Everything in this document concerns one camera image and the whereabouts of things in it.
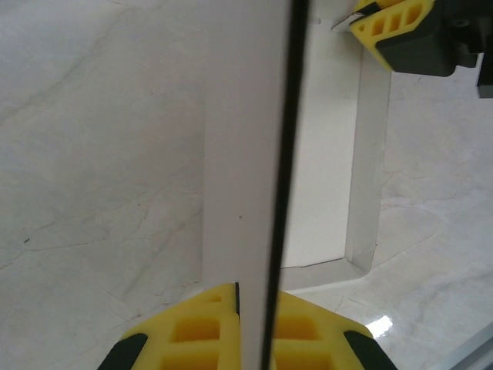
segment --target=marble surface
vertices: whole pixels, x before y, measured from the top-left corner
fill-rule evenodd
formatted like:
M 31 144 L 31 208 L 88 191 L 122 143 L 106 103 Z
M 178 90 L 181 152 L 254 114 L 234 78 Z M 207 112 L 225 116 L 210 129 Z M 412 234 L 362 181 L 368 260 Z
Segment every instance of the marble surface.
M 399 369 L 429 368 L 493 321 L 493 102 L 476 78 L 393 76 L 374 268 L 299 292 L 370 325 Z
M 0 3 L 0 369 L 97 368 L 201 278 L 206 2 Z
M 200 289 L 205 0 L 0 3 L 0 369 L 97 368 Z M 372 272 L 298 292 L 401 369 L 491 321 L 493 103 L 396 75 Z

